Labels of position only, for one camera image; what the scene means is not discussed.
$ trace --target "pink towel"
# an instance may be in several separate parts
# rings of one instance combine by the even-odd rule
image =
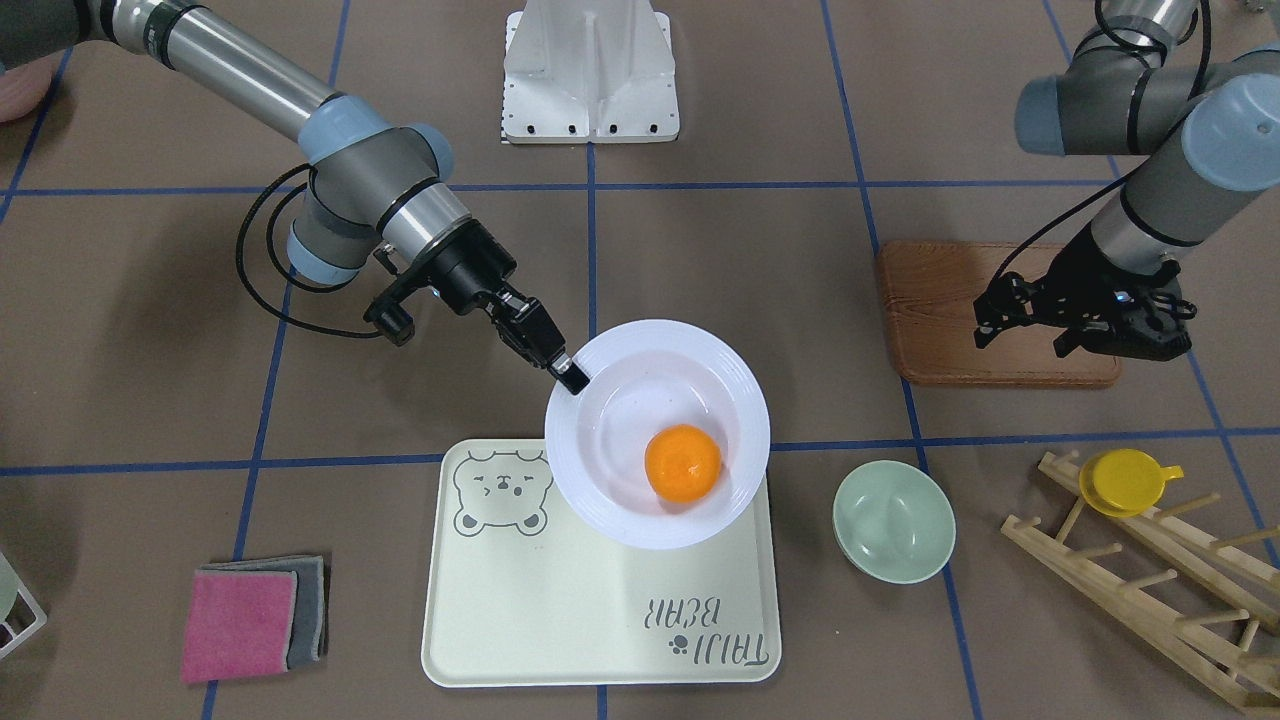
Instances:
[[[182,682],[288,670],[296,573],[196,570],[182,653]]]

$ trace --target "pink bowl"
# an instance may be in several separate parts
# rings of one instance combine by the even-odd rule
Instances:
[[[15,120],[40,105],[54,81],[58,59],[32,60],[0,76],[0,123]]]

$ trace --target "bear face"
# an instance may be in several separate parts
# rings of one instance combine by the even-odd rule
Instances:
[[[524,536],[536,536],[547,527],[543,502],[552,487],[552,470],[543,452],[468,452],[453,470],[453,487],[460,506],[453,529],[463,537],[476,536],[485,527],[515,527]]]

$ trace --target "folded towel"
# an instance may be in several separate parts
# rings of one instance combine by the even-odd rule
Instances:
[[[182,653],[182,682],[288,670],[296,573],[196,570]]]
[[[275,570],[298,575],[298,594],[293,603],[293,632],[289,638],[289,670],[320,660],[324,635],[324,559],[317,555],[289,555],[268,560],[211,562],[201,570]]]

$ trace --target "pink object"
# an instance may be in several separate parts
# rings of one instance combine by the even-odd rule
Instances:
[[[0,76],[0,123],[15,120],[40,105],[54,81],[58,58],[50,55]]]
[[[196,570],[182,682],[287,671],[297,592],[296,573]]]

